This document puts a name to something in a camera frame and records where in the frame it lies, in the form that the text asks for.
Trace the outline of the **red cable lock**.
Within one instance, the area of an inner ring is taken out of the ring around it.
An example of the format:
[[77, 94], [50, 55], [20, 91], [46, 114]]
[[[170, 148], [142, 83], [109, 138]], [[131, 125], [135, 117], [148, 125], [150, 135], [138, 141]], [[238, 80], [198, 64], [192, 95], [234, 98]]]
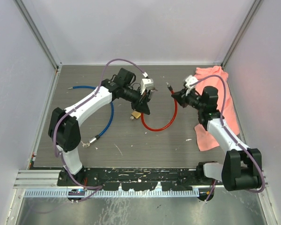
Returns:
[[174, 101], [174, 113], [172, 115], [171, 120], [165, 126], [163, 126], [161, 128], [152, 128], [152, 127], [148, 126], [145, 122], [144, 114], [142, 113], [140, 115], [140, 119], [141, 119], [141, 122], [142, 122], [142, 125], [144, 126], [144, 128], [151, 131], [151, 132], [161, 132], [161, 131], [164, 131], [167, 128], [169, 128], [173, 124], [173, 122], [175, 121], [175, 118], [177, 116], [177, 110], [178, 110], [177, 101], [175, 99], [173, 99], [173, 101]]

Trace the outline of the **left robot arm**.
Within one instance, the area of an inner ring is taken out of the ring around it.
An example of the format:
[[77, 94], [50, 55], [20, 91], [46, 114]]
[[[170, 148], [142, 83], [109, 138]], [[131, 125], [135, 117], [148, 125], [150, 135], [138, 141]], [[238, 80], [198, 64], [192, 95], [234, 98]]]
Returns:
[[57, 153], [62, 155], [67, 169], [68, 181], [74, 186], [84, 182], [83, 165], [78, 153], [81, 142], [80, 127], [83, 122], [101, 107], [115, 99], [122, 98], [131, 103], [131, 108], [149, 115], [148, 106], [155, 90], [154, 81], [146, 73], [140, 87], [133, 89], [135, 74], [121, 68], [112, 79], [105, 79], [93, 92], [79, 102], [65, 109], [55, 108], [51, 115], [48, 136], [56, 145]]

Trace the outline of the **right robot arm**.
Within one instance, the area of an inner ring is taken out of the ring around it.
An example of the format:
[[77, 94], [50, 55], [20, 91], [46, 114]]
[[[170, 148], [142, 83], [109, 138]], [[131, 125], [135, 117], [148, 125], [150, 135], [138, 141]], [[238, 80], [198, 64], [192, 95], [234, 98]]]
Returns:
[[249, 190], [262, 192], [265, 181], [262, 174], [262, 155], [251, 149], [232, 132], [224, 116], [217, 108], [218, 90], [207, 86], [201, 94], [186, 88], [171, 95], [183, 108], [188, 105], [198, 111], [198, 120], [225, 152], [223, 164], [214, 161], [200, 162], [196, 179], [205, 185], [212, 179], [220, 181], [226, 190]]

